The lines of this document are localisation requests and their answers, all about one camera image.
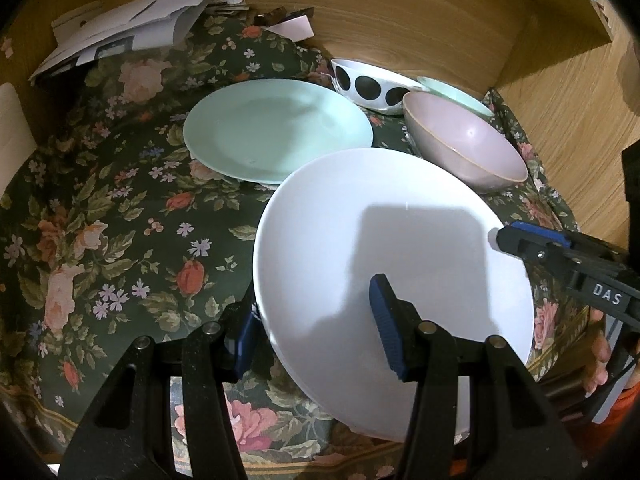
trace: wooden wall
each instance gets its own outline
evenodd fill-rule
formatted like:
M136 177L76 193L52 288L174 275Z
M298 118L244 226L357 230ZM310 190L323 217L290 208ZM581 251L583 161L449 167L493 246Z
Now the wooden wall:
M32 88L27 78L56 47L51 22L68 10L94 0L24 0L0 38L11 39L13 55L0 53L0 84L12 83L37 141L42 141L62 124L68 107L65 91Z
M534 13L498 89L583 230L626 246L620 152L640 138L640 66L628 30L606 14L614 40L597 46L583 28Z
M102 0L107 8L130 0ZM529 15L530 0L247 0L261 9L315 6L316 40L407 75L484 93Z

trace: floral tablecloth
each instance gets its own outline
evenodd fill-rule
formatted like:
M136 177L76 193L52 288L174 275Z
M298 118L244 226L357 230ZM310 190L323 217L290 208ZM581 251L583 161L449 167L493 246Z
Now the floral tablecloth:
M252 240L273 189L193 160L182 139L188 111L233 82L294 77L328 86L327 73L317 51L206 14L174 48L108 57L87 73L66 133L38 149L0 200L0 396L43 456L60 458L136 336L182 338L251 280ZM485 102L530 171L526 183L486 202L504 222L577 228L500 96L490 91ZM401 118L366 113L374 146L410 152ZM580 335L586 310L544 271L527 270L536 309L528 364L539 378ZM367 480L392 472L399 444L332 420L263 350L226 389L249 475ZM177 467L188 471L179 379L172 413Z

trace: metal screw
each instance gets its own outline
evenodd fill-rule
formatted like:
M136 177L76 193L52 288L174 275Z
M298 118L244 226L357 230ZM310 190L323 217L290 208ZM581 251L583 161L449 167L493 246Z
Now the metal screw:
M135 346L138 350L144 350L151 344L151 338L148 335L141 335L133 342L133 346Z
M209 321L202 326L202 331L207 335L215 335L220 332L220 323L216 323L215 321Z
M418 325L418 330L423 334L435 334L438 327L434 322L431 321L421 321Z
M505 346L507 346L507 342L504 340L503 337L499 335L492 335L489 338L489 343L491 344L492 347L497 349L504 348Z

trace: light green plate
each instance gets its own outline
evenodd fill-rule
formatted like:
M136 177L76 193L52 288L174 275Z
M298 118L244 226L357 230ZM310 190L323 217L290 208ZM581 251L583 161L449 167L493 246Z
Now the light green plate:
M184 122L184 142L212 170L280 184L319 156L370 148L373 130L362 110L332 90L258 79L217 90L196 104Z
M478 99L471 97L455 86L448 85L437 79L431 79L430 77L419 77L418 82L424 86L428 93L444 97L449 101L457 103L485 121L488 121L494 116L494 113L478 101Z

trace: human hand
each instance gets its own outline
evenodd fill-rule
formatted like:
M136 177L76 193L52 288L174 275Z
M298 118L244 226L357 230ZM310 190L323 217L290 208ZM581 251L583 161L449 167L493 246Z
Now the human hand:
M604 337L602 331L602 320L604 314L600 310L594 308L589 312L589 327L587 328L587 337L592 339L591 353L594 360L585 367L584 377L582 378L582 386L585 391L592 394L598 386L602 386L607 382L607 362L611 358L611 346ZM640 352L640 340L636 345L636 352ZM625 388L631 388L640 383L640 363L636 365L631 376L625 384Z

